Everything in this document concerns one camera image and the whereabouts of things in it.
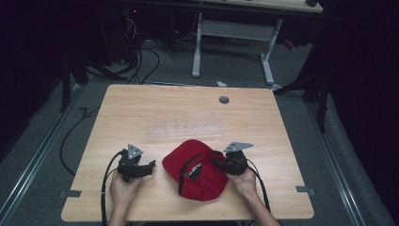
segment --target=hat logo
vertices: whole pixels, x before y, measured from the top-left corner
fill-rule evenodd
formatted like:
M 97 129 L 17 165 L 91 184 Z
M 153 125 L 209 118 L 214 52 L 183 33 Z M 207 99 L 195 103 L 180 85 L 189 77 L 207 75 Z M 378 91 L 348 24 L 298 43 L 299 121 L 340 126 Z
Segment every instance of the hat logo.
M 188 177 L 190 177 L 191 180 L 196 181 L 199 178 L 202 170 L 201 166 L 202 163 L 199 162 L 188 172 Z

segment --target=red cap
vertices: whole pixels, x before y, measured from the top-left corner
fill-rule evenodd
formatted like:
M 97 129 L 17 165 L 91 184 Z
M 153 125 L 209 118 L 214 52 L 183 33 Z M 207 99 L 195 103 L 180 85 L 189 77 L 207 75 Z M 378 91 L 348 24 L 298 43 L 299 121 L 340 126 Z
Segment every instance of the red cap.
M 213 164 L 215 161 L 225 161 L 223 153 L 213 151 L 199 140 L 189 139 L 168 154 L 162 165 L 179 183 L 179 195 L 209 201 L 219 197 L 228 182 L 226 174 Z

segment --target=black wire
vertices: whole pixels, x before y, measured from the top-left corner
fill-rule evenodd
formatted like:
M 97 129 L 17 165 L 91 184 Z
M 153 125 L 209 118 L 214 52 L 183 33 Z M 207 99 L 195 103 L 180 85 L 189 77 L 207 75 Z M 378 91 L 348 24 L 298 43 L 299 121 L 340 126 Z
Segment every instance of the black wire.
M 67 135 L 66 135 L 66 136 L 64 137 L 64 139 L 62 140 L 61 146 L 59 147 L 59 159 L 61 160 L 61 164 L 62 164 L 62 166 L 64 166 L 65 170 L 67 170 L 72 176 L 75 176 L 75 172 L 73 172 L 73 171 L 67 166 L 67 164 L 65 164 L 65 162 L 64 162 L 64 157 L 63 157 L 63 155 L 62 155 L 65 141 L 67 140 L 68 136 L 71 134 L 71 132 L 73 131 L 73 129 L 76 128 L 76 126 L 78 126 L 78 125 L 80 124 L 80 122 L 82 122 L 82 121 L 85 120 L 86 118 L 90 117 L 91 114 L 93 114 L 94 112 L 96 112 L 98 109 L 100 109 L 100 107 L 97 107 L 97 108 L 95 108 L 94 110 L 90 111 L 85 117 L 83 117 L 80 121 L 78 121 L 78 122 L 70 129 L 70 131 L 68 131 Z
M 120 151 L 120 152 L 116 153 L 114 155 L 114 157 L 112 157 L 111 161 L 108 164 L 108 167 L 106 168 L 105 174 L 104 174 L 103 185 L 101 187 L 101 213 L 102 213 L 102 219 L 103 219 L 103 226 L 106 226 L 106 209 L 105 209 L 105 184 L 106 184 L 106 179 L 108 179 L 108 176 L 111 174 L 111 173 L 108 173 L 108 172 L 109 172 L 109 169 L 111 168 L 111 165 L 114 162 L 115 158 L 117 158 L 118 155 L 123 155 L 123 152 L 124 151 Z
M 156 53 L 155 53 L 153 50 L 151 50 L 151 49 L 147 49 L 147 51 L 150 51 L 150 52 L 152 52 L 153 54 L 155 54 L 156 57 L 158 58 L 158 61 L 156 62 L 156 65 L 155 65 L 155 67 L 152 69 L 152 71 L 151 71 L 150 73 L 148 73 L 148 74 L 143 78 L 143 80 L 141 81 L 140 85 L 143 85 L 143 84 L 144 84 L 144 81 L 145 81 L 153 72 L 155 72 L 155 70 L 158 68 L 159 62 L 160 62 L 160 58 L 159 58 L 158 54 L 156 54 Z
M 130 79 L 127 81 L 127 84 L 130 84 L 130 82 L 132 81 L 133 78 L 135 79 L 135 80 L 133 80 L 133 84 L 134 84 L 135 81 L 136 81 L 136 77 L 137 77 L 138 81 L 140 81 L 140 78 L 138 77 L 138 71 L 141 69 L 141 64 L 142 64 L 142 62 L 143 62 L 143 55 L 142 55 L 142 53 L 141 53 L 141 48 L 138 50 L 138 52 L 139 52 L 139 55 L 140 55 L 138 67 L 136 66 L 136 71 L 135 71 L 135 73 L 130 77 Z
M 232 157 L 230 157 L 230 159 L 233 160 L 233 161 L 235 161 L 235 162 L 237 162 L 238 164 L 240 164 L 240 165 L 242 165 L 242 166 L 244 166 L 244 167 L 250 169 L 250 170 L 255 174 L 255 176 L 256 176 L 256 177 L 258 178 L 258 180 L 259 180 L 259 183 L 261 184 L 261 189 L 262 189 L 262 193 L 263 193 L 263 200 L 264 200 L 264 206 L 265 206 L 266 209 L 271 213 L 271 210 L 270 210 L 270 203 L 269 203 L 269 199 L 267 198 L 266 188 L 264 187 L 264 183 L 263 183 L 263 180 L 262 180 L 262 178 L 261 178 L 261 175 L 257 172 L 258 170 L 256 169 L 255 165 L 254 165 L 251 161 L 249 161 L 250 163 L 253 164 L 253 166 L 255 167 L 256 171 L 255 171 L 255 169 L 253 169 L 253 168 L 250 167 L 250 166 L 247 166 L 246 164 L 242 163 L 242 162 L 239 161 L 238 159 L 235 159 L 235 158 L 232 158 Z

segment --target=dark background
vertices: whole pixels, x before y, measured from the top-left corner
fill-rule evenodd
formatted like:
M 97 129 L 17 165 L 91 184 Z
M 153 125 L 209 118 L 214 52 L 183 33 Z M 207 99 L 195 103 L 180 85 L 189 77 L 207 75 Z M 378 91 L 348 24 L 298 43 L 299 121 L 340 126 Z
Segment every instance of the dark background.
M 320 73 L 320 65 L 332 65 L 328 68 L 331 73 L 328 90 L 359 160 L 398 224 L 398 1 L 372 1 L 369 7 L 368 1 L 360 0 L 321 3 L 327 16 L 355 15 L 358 19 L 328 21 L 324 25 L 312 20 L 287 19 L 278 43 L 291 40 L 294 45 L 314 44 L 298 80 Z M 55 5 L 45 1 L 0 4 L 0 157 L 3 159 L 59 80 L 66 53 L 64 38 L 73 40 L 70 43 L 75 45 L 70 47 L 83 50 L 80 52 L 83 56 L 106 65 L 113 58 L 123 58 L 123 51 L 119 52 L 123 47 L 110 48 L 109 37 L 120 41 L 123 37 L 118 16 L 110 21 L 104 8 L 69 5 L 62 8 L 65 21 L 60 21 Z M 118 9 L 114 10 L 116 14 L 110 15 L 118 15 Z M 173 9 L 143 8 L 140 13 L 146 19 L 145 33 L 169 45 L 179 38 L 174 30 L 186 34 L 194 17 L 194 13 Z M 83 18 L 90 19 L 85 20 L 88 24 L 73 23 Z M 62 36 L 60 27 L 71 36 Z M 320 87 L 319 82 L 302 88 Z

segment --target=desk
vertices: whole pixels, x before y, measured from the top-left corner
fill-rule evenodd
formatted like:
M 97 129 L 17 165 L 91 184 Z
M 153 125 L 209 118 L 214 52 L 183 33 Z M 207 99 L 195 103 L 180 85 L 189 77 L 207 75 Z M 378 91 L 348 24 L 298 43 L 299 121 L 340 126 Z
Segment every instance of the desk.
M 323 9 L 319 4 L 314 8 L 308 6 L 303 0 L 200 0 L 207 3 L 219 3 L 227 5 L 237 5 L 250 8 L 273 8 L 278 10 L 294 10 L 302 12 L 321 13 Z M 261 54 L 261 62 L 266 82 L 274 84 L 273 74 L 269 65 L 269 58 L 279 34 L 282 19 L 277 19 L 274 25 L 239 24 L 230 22 L 220 22 L 212 20 L 202 20 L 202 13 L 199 13 L 197 26 L 197 45 L 193 62 L 193 77 L 200 76 L 200 49 L 202 35 L 220 36 L 235 39 L 263 40 L 267 42 L 264 54 Z
M 230 101 L 220 103 L 221 96 Z M 233 141 L 253 143 L 244 153 L 263 178 L 273 215 L 312 218 L 308 194 L 296 191 L 304 182 L 271 90 L 131 85 L 108 88 L 71 187 L 82 193 L 80 198 L 66 200 L 62 218 L 101 221 L 105 169 L 116 152 L 133 143 L 144 151 L 140 164 L 155 159 L 156 166 L 137 191 L 128 220 L 252 219 L 231 182 L 218 199 L 209 202 L 178 195 L 177 183 L 161 162 L 190 138 L 219 151 Z M 262 196 L 259 183 L 258 192 Z M 112 203 L 108 190 L 106 195 L 109 218 Z

